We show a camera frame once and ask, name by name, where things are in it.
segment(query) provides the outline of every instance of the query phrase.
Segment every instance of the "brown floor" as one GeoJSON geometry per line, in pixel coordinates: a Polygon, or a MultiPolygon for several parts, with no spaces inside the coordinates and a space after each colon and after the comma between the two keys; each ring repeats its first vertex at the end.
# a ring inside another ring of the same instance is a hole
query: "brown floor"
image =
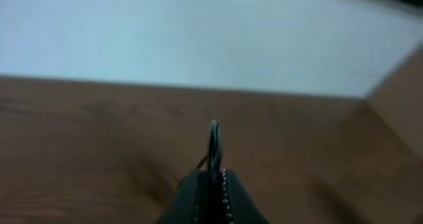
{"type": "Polygon", "coordinates": [[[338,223],[320,180],[369,223],[419,223],[422,159],[359,100],[5,77],[0,223],[152,223],[211,119],[270,222],[338,223]]]}

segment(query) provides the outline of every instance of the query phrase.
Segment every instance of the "white surface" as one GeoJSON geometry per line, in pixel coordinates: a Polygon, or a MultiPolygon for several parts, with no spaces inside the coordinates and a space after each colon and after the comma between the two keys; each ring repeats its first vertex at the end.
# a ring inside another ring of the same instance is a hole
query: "white surface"
{"type": "Polygon", "coordinates": [[[365,0],[0,0],[0,74],[363,97],[420,33],[365,0]]]}

